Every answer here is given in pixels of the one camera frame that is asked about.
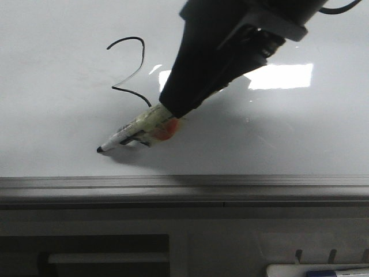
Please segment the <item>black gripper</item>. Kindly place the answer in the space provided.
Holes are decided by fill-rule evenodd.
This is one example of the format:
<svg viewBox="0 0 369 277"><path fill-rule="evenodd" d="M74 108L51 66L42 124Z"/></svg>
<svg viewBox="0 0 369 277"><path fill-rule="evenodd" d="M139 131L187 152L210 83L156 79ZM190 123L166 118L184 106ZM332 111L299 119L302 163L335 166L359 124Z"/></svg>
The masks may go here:
<svg viewBox="0 0 369 277"><path fill-rule="evenodd" d="M298 42L307 34L305 23L325 3L187 1L179 13L182 41L160 103L183 117L235 78L265 65L263 31Z"/></svg>

